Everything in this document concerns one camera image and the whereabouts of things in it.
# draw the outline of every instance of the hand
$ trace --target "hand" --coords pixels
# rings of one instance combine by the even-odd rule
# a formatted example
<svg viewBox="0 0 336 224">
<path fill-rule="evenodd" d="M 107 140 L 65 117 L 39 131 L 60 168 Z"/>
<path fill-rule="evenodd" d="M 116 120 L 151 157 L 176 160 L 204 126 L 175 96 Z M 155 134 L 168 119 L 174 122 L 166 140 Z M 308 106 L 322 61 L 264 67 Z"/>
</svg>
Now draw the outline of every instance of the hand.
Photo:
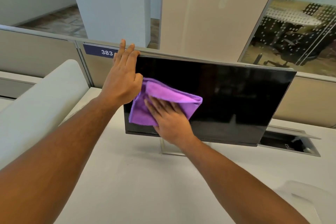
<svg viewBox="0 0 336 224">
<path fill-rule="evenodd" d="M 126 41 L 121 40 L 119 51 L 114 55 L 114 64 L 107 75 L 99 99 L 109 107 L 119 108 L 131 102 L 141 90 L 143 76 L 135 73 L 139 51 L 131 44 L 125 50 Z"/>
<path fill-rule="evenodd" d="M 152 96 L 149 96 L 149 99 L 152 103 L 145 99 L 145 104 L 159 125 L 154 129 L 163 139 L 181 150 L 198 140 L 177 103 L 156 99 Z"/>
</svg>

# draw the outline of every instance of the forearm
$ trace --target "forearm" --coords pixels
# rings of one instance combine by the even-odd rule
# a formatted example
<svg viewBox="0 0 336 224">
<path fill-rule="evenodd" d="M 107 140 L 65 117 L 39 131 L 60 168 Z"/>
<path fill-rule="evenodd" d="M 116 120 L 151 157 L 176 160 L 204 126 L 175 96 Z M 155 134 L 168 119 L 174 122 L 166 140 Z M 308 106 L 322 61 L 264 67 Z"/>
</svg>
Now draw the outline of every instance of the forearm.
<svg viewBox="0 0 336 224">
<path fill-rule="evenodd" d="M 308 224 L 291 205 L 234 162 L 197 138 L 181 147 L 219 203 L 238 224 Z"/>
<path fill-rule="evenodd" d="M 53 223 L 117 108 L 93 99 L 2 169 L 0 223 Z"/>
</svg>

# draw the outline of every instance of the person's left arm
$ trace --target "person's left arm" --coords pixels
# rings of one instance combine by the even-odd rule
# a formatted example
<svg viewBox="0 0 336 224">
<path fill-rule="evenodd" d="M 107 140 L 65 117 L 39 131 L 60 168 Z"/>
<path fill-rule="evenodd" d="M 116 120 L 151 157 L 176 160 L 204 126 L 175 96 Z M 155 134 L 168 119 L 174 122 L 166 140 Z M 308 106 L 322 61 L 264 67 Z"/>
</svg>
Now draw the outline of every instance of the person's left arm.
<svg viewBox="0 0 336 224">
<path fill-rule="evenodd" d="M 125 40 L 101 94 L 0 171 L 0 223 L 53 223 L 116 110 L 140 92 L 139 51 Z"/>
</svg>

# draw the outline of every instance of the person's right arm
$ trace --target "person's right arm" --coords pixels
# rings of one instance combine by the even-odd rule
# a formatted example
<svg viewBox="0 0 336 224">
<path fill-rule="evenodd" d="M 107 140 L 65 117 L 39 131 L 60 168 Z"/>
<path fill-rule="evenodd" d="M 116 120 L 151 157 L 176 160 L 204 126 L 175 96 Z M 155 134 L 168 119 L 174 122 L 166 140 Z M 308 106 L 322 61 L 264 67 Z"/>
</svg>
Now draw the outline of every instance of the person's right arm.
<svg viewBox="0 0 336 224">
<path fill-rule="evenodd" d="M 152 97 L 145 102 L 159 125 L 155 130 L 190 159 L 237 224 L 309 224 L 273 190 L 195 137 L 176 103 Z"/>
</svg>

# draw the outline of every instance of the patterned carpet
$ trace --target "patterned carpet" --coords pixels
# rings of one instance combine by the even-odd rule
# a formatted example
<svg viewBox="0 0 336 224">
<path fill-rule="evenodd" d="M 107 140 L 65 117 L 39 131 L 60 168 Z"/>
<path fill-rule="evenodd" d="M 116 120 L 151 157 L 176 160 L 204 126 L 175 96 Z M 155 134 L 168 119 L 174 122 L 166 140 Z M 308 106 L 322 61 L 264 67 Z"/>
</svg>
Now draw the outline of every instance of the patterned carpet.
<svg viewBox="0 0 336 224">
<path fill-rule="evenodd" d="M 77 6 L 72 6 L 54 14 L 46 15 L 18 27 L 87 38 L 85 27 Z M 148 48 L 159 48 L 159 28 L 160 20 L 150 19 L 150 43 Z"/>
</svg>

